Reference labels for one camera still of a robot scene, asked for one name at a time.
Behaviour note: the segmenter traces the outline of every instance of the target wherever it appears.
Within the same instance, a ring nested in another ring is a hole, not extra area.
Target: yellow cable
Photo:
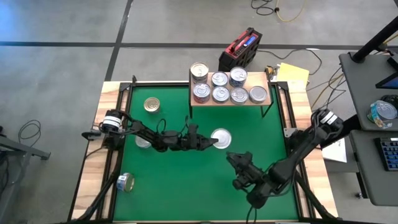
[[[276,11],[276,14],[278,15],[279,19],[280,19],[282,22],[292,22],[292,21],[294,21],[295,19],[297,19],[298,16],[300,16],[301,12],[302,12],[303,9],[304,9],[304,6],[305,6],[305,3],[306,3],[306,2],[307,2],[307,0],[304,0],[303,6],[301,7],[300,12],[297,14],[297,16],[295,16],[295,17],[294,17],[293,19],[291,19],[291,20],[282,19],[281,16],[279,15],[279,11]],[[276,1],[276,8],[278,8],[278,3],[279,3],[279,0]]]
[[[390,38],[388,38],[386,41],[384,41],[383,44],[388,44],[388,42],[394,40],[394,39],[397,38],[397,37],[398,37],[398,34],[393,35],[392,37],[390,37]]]
[[[330,84],[333,84],[333,83],[334,83],[335,81],[337,81],[337,79],[339,79],[339,78],[340,78],[340,80],[341,80],[341,79],[343,78],[343,74],[340,74],[338,77],[332,79],[332,82],[330,82]],[[317,99],[316,99],[316,100],[313,102],[313,104],[311,105],[311,109],[315,106],[315,103],[317,103],[317,101],[319,100],[319,98],[321,98],[323,92],[325,92],[325,90],[326,90],[328,87],[329,87],[329,85],[327,85],[327,86],[321,91],[321,93],[319,93]]]

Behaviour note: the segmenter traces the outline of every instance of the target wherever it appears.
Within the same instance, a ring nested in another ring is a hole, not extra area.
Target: wooden shelf
[[[207,84],[210,86],[211,88],[211,93],[213,93],[213,85],[211,84],[211,76],[213,75],[214,72],[209,72],[208,74],[208,78],[207,78]],[[232,103],[231,99],[229,99],[227,102],[220,104],[220,103],[216,103],[213,101],[213,98],[210,95],[210,100],[207,101],[206,103],[197,103],[194,99],[193,99],[193,94],[192,94],[192,90],[193,90],[193,86],[195,84],[193,82],[190,82],[190,98],[191,98],[191,106],[268,106],[271,104],[271,96],[269,93],[269,88],[268,88],[268,82],[267,82],[267,75],[265,72],[248,72],[248,78],[246,79],[246,82],[243,85],[243,88],[249,93],[250,89],[254,86],[261,86],[264,87],[267,91],[267,98],[264,102],[262,103],[253,103],[252,101],[250,101],[250,99],[248,98],[248,100],[243,104],[243,105],[236,105],[234,103]],[[229,93],[231,93],[231,90],[233,89],[233,87],[228,83],[226,88],[229,90]]]

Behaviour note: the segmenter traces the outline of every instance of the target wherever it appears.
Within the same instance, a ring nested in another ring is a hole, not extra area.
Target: yellow paper
[[[287,82],[289,80],[302,80],[307,83],[310,71],[286,63],[281,63],[276,77],[278,82]]]

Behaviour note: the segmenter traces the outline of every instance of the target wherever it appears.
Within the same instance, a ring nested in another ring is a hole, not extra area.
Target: white paper
[[[347,162],[346,144],[344,138],[334,142],[322,149],[324,159],[330,159],[338,162]]]

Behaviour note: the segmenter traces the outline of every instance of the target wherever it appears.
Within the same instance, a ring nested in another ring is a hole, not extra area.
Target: can lid
[[[155,97],[149,97],[148,99],[146,99],[146,101],[144,102],[144,108],[146,111],[149,112],[154,112],[157,109],[159,109],[160,107],[160,101],[158,98]]]
[[[127,177],[127,179],[124,182],[124,191],[130,192],[132,190],[132,187],[134,186],[136,179],[132,174],[129,173],[124,173],[123,176]]]
[[[215,72],[211,80],[217,85],[225,85],[228,83],[228,76],[224,72]]]
[[[193,94],[198,97],[210,95],[210,86],[205,83],[199,83],[193,86]]]
[[[231,144],[232,136],[229,131],[224,128],[218,128],[213,131],[211,138],[218,139],[218,142],[214,143],[214,147],[218,149],[225,149]]]
[[[376,111],[380,116],[386,119],[394,119],[397,117],[397,109],[395,106],[385,101],[377,101]]]
[[[244,88],[234,88],[231,97],[234,101],[245,102],[248,99],[248,92]]]
[[[225,101],[229,98],[229,91],[225,87],[218,86],[213,90],[213,97],[216,100]]]
[[[143,139],[139,136],[136,136],[136,144],[138,147],[141,147],[141,148],[148,148],[151,146],[151,143],[149,141],[146,141],[145,139]]]
[[[203,62],[196,62],[191,66],[191,73],[196,77],[203,77],[209,72],[209,67]]]
[[[267,91],[261,86],[254,86],[251,88],[250,97],[256,101],[264,101],[267,98]]]
[[[231,77],[236,81],[243,81],[248,77],[248,72],[242,67],[234,67],[231,69]]]

